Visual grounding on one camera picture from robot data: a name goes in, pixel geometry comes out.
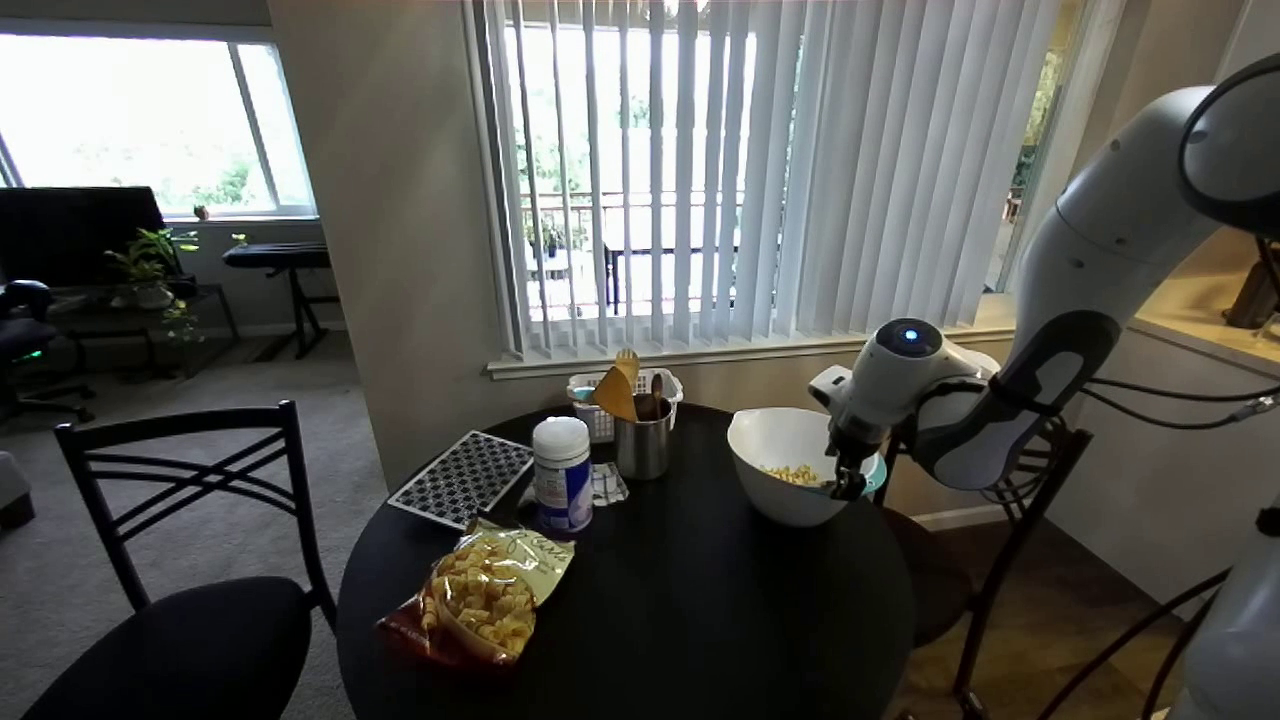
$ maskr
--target office chair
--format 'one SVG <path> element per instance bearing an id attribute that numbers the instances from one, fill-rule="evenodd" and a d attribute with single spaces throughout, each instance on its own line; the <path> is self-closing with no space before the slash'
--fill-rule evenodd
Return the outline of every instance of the office chair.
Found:
<path id="1" fill-rule="evenodd" d="M 79 395 L 88 400 L 93 391 L 84 384 L 65 386 L 19 396 L 9 379 L 8 369 L 36 352 L 42 352 L 58 337 L 58 331 L 45 322 L 54 296 L 44 283 L 14 281 L 0 287 L 0 421 L 24 413 L 69 413 L 82 423 L 93 414 L 79 405 L 52 402 L 56 397 Z M 18 307 L 27 314 L 15 314 Z"/>

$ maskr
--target chair back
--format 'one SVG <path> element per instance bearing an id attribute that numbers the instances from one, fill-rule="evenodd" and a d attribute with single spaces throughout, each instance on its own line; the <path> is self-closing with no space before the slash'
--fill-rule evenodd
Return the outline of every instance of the chair back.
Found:
<path id="1" fill-rule="evenodd" d="M 211 464 L 109 451 L 115 446 L 142 441 L 243 429 L 261 429 L 266 434 Z M 282 401 L 275 407 L 205 410 L 96 428 L 61 424 L 54 433 L 111 566 L 124 587 L 124 594 L 136 611 L 146 607 L 150 598 L 125 543 L 202 497 L 225 492 L 264 502 L 297 520 L 302 560 L 311 583 L 307 598 L 312 607 L 320 607 L 325 620 L 333 626 L 337 606 L 316 547 L 311 491 L 302 455 L 298 411 L 293 401 Z M 282 459 L 288 464 L 289 488 L 276 487 L 253 474 Z M 119 515 L 113 515 L 102 495 L 102 480 L 157 483 L 168 487 Z"/>

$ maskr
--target round black table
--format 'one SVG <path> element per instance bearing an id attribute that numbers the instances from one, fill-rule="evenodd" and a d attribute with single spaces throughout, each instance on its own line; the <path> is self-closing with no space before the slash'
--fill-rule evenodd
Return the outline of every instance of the round black table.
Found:
<path id="1" fill-rule="evenodd" d="M 543 410 L 488 432 L 527 443 Z M 406 717 L 881 717 L 911 651 L 911 580 L 863 500 L 819 528 L 756 512 L 731 415 L 681 404 L 668 473 L 596 507 L 506 676 L 465 675 L 388 642 L 458 532 L 381 506 L 347 562 L 338 660 L 361 720 Z M 513 523 L 521 479 L 494 518 Z"/>

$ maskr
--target white lid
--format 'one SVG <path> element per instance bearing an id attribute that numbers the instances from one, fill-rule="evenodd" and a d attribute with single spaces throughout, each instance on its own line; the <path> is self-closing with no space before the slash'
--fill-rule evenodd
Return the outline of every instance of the white lid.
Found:
<path id="1" fill-rule="evenodd" d="M 547 418 L 534 428 L 534 455 L 568 460 L 591 448 L 591 432 L 577 418 Z"/>

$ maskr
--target white bowl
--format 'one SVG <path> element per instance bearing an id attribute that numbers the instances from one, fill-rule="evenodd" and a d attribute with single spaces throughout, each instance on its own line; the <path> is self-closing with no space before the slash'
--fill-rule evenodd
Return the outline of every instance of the white bowl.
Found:
<path id="1" fill-rule="evenodd" d="M 733 451 L 737 479 L 746 497 L 771 520 L 792 528 L 820 525 L 845 509 L 846 501 L 780 480 L 760 468 L 792 470 L 808 465 L 819 478 L 835 480 L 836 459 L 827 455 L 827 421 L 823 413 L 797 407 L 758 407 L 733 414 L 728 427 L 728 446 Z M 867 489 L 884 484 L 884 462 L 879 455 L 863 461 Z"/>

